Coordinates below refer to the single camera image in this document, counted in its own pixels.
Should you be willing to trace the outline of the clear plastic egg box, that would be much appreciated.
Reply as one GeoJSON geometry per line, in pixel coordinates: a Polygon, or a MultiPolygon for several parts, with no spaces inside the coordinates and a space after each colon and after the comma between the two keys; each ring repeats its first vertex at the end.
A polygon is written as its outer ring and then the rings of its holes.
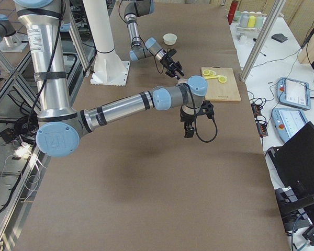
{"type": "Polygon", "coordinates": [[[184,84],[184,83],[187,84],[187,82],[188,82],[188,79],[186,79],[186,78],[180,78],[180,79],[177,81],[177,85],[184,84]]]}

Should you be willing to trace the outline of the yellow plastic knife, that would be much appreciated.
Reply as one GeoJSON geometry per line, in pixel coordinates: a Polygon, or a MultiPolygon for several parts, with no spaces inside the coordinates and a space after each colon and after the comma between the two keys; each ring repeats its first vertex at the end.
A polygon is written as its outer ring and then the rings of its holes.
{"type": "Polygon", "coordinates": [[[204,76],[205,79],[214,79],[214,78],[219,78],[220,76],[204,76]]]}

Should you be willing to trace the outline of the white bowl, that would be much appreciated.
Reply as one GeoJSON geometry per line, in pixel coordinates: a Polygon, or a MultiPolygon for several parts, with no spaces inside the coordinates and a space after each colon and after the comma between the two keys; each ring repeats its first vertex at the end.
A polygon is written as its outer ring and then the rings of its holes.
{"type": "Polygon", "coordinates": [[[166,45],[174,45],[177,41],[177,35],[173,33],[167,33],[163,36],[163,40],[166,45]]]}

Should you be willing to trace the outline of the lemon slice middle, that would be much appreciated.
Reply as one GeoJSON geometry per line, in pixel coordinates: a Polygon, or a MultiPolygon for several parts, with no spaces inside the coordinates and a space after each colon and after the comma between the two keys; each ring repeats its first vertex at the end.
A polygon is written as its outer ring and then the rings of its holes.
{"type": "Polygon", "coordinates": [[[210,71],[209,71],[209,76],[216,76],[216,72],[215,72],[215,71],[210,70],[210,71]]]}

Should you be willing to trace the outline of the wooden cutting board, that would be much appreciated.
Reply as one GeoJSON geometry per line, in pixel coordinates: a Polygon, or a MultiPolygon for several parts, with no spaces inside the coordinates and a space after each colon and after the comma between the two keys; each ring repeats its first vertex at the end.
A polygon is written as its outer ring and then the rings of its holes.
{"type": "Polygon", "coordinates": [[[234,76],[232,68],[220,68],[220,67],[202,67],[201,75],[204,69],[209,69],[216,72],[217,75],[223,75],[227,77],[226,83],[220,83],[217,78],[206,79],[208,83],[206,100],[210,101],[230,101],[239,102],[241,97],[239,94],[238,86],[234,76]]]}

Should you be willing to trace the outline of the lemon slice by knife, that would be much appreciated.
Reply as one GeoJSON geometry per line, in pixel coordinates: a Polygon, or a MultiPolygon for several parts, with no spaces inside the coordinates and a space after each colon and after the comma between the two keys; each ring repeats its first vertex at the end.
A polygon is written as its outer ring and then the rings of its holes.
{"type": "Polygon", "coordinates": [[[220,75],[220,76],[218,77],[218,81],[219,81],[220,83],[226,83],[226,82],[227,82],[227,77],[226,77],[226,76],[223,76],[223,75],[220,75]]]}

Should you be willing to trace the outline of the red bottle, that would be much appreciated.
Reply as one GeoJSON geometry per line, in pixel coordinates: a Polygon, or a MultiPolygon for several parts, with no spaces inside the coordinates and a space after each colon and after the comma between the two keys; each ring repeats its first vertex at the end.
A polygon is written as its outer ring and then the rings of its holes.
{"type": "Polygon", "coordinates": [[[231,5],[230,5],[229,11],[228,11],[228,15],[227,15],[227,20],[228,20],[229,25],[232,24],[235,12],[236,12],[237,7],[238,7],[238,3],[239,3],[238,0],[232,0],[232,2],[231,2],[231,5]]]}

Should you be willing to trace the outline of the yellow cup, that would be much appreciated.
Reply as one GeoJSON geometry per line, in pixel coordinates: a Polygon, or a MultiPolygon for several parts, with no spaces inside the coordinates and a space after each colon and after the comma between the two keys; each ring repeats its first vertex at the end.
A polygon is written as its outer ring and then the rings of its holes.
{"type": "Polygon", "coordinates": [[[255,16],[249,16],[247,27],[248,28],[254,28],[255,23],[256,23],[256,17],[255,16]]]}

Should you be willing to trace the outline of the teach pendant lower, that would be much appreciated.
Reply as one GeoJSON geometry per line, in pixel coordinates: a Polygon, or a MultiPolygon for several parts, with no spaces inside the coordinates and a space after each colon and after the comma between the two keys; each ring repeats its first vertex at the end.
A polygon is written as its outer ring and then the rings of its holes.
{"type": "Polygon", "coordinates": [[[284,143],[308,122],[301,109],[274,108],[272,118],[276,131],[284,143]]]}

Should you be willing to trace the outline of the teach pendant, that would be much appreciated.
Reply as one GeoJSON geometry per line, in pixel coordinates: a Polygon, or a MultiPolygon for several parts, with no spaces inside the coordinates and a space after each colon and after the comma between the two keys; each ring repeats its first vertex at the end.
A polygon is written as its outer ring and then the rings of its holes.
{"type": "Polygon", "coordinates": [[[272,118],[276,131],[284,143],[308,122],[301,109],[274,108],[272,118]]]}
{"type": "Polygon", "coordinates": [[[311,109],[310,89],[307,82],[281,77],[277,82],[277,97],[283,105],[304,110],[311,109]]]}

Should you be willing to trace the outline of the teach pendant upper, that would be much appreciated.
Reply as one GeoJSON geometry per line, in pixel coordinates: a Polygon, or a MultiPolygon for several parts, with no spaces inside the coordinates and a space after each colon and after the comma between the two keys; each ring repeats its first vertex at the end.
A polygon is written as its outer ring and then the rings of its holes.
{"type": "Polygon", "coordinates": [[[307,82],[281,77],[277,82],[277,97],[283,105],[304,110],[311,109],[310,89],[307,82]]]}

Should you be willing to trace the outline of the aluminium frame post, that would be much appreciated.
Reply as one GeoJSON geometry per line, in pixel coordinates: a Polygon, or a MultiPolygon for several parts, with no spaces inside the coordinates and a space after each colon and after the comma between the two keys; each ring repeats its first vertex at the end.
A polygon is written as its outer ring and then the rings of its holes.
{"type": "Polygon", "coordinates": [[[263,24],[263,27],[259,33],[259,36],[248,56],[248,59],[245,63],[245,66],[240,74],[240,81],[245,82],[247,77],[250,75],[250,72],[254,66],[254,63],[259,56],[261,49],[271,32],[279,14],[281,13],[284,5],[286,3],[286,0],[276,0],[273,4],[273,7],[271,8],[269,14],[266,17],[266,20],[263,24]]]}

